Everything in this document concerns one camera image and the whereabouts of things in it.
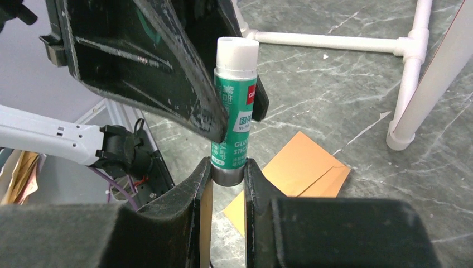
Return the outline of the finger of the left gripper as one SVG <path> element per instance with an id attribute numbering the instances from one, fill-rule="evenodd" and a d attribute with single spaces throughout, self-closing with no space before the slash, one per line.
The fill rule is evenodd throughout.
<path id="1" fill-rule="evenodd" d="M 237 1 L 185 1 L 185 32 L 207 70 L 256 71 L 259 42 L 244 38 Z"/>
<path id="2" fill-rule="evenodd" d="M 50 61 L 91 92 L 214 142 L 228 114 L 212 78 L 215 39 L 198 37 L 217 1 L 46 1 Z"/>

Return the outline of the brown paper envelope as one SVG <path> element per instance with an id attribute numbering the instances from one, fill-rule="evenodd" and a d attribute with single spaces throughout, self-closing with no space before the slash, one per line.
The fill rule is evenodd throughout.
<path id="1" fill-rule="evenodd" d="M 289 197 L 335 198 L 351 169 L 300 131 L 262 172 Z"/>

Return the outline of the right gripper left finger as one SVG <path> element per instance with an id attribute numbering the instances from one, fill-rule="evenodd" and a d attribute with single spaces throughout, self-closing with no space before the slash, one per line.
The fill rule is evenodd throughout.
<path id="1" fill-rule="evenodd" d="M 209 267 L 211 165 L 139 210 L 119 204 L 1 207 L 2 267 Z"/>

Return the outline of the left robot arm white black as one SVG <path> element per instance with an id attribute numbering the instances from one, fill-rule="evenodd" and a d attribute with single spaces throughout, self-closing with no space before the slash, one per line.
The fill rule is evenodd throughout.
<path id="1" fill-rule="evenodd" d="M 48 59 L 91 92 L 212 142 L 230 131 L 213 72 L 217 39 L 241 37 L 236 1 L 46 1 Z M 123 127 L 73 124 L 1 105 L 1 146 L 118 175 L 148 174 Z"/>

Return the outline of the green white glue stick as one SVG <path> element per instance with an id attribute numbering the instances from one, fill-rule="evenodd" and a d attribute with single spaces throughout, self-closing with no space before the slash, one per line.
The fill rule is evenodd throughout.
<path id="1" fill-rule="evenodd" d="M 247 160 L 247 148 L 256 94 L 257 70 L 214 69 L 214 82 L 228 113 L 226 135 L 221 143 L 211 144 L 213 181 L 225 187 L 240 184 Z"/>

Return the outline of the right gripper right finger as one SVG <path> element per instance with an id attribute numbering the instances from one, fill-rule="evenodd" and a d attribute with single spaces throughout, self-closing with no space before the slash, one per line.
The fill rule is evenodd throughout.
<path id="1" fill-rule="evenodd" d="M 407 202 L 288 197 L 253 159 L 244 167 L 247 267 L 440 267 Z"/>

